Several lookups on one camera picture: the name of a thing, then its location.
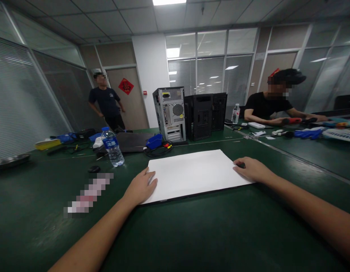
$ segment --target blue bottle label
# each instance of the blue bottle label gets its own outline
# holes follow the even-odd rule
[[[116,137],[109,137],[109,138],[103,139],[103,144],[104,144],[106,149],[111,149],[113,147],[118,146],[118,142],[117,142]]]

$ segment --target cable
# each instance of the cable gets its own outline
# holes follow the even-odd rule
[[[157,152],[156,150],[159,150],[160,148],[164,148],[165,150],[161,151],[161,152]],[[173,145],[172,145],[172,142],[171,141],[164,141],[161,143],[161,145],[159,147],[156,147],[155,149],[150,149],[150,148],[145,148],[143,150],[143,152],[145,153],[145,155],[147,157],[150,157],[150,158],[155,158],[155,157],[160,157],[160,156],[163,156],[163,155],[166,155],[167,153],[169,153],[172,149],[173,149]]]

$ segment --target plastic bottle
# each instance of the plastic bottle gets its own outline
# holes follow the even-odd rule
[[[234,124],[237,124],[238,121],[239,121],[239,115],[240,115],[240,107],[239,107],[239,104],[235,104],[235,107],[233,109],[233,115],[231,117],[231,121],[234,123]]]
[[[114,167],[120,166],[125,162],[122,152],[119,149],[116,135],[110,131],[109,127],[102,128],[103,144],[108,152],[109,159]]]

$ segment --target hand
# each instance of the hand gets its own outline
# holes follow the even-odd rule
[[[326,117],[324,115],[309,114],[309,115],[307,115],[306,119],[311,119],[311,118],[317,118],[317,122],[326,122],[326,121],[328,121],[328,117]]]
[[[245,168],[240,168],[239,166],[233,167],[235,172],[245,176],[253,181],[258,181],[261,183],[266,183],[277,178],[277,175],[269,170],[264,164],[256,159],[250,157],[243,157],[236,159],[234,164],[245,164]]]
[[[270,120],[268,121],[268,124],[269,125],[275,125],[275,126],[282,126],[282,120],[283,119],[287,119],[286,117],[283,117],[283,118],[276,118],[276,119],[273,119],[273,120]]]
[[[157,179],[154,179],[150,185],[148,181],[156,174],[156,172],[147,172],[148,167],[140,172],[128,186],[123,200],[133,207],[146,201],[153,193],[157,186]]]

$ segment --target computer case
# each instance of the computer case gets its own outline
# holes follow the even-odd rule
[[[213,120],[211,122],[211,130],[224,130],[225,112],[227,110],[226,93],[217,93],[213,95]]]
[[[209,138],[213,115],[213,94],[186,96],[184,102],[187,137],[193,141]]]
[[[184,88],[158,88],[152,96],[160,133],[168,141],[186,141]]]

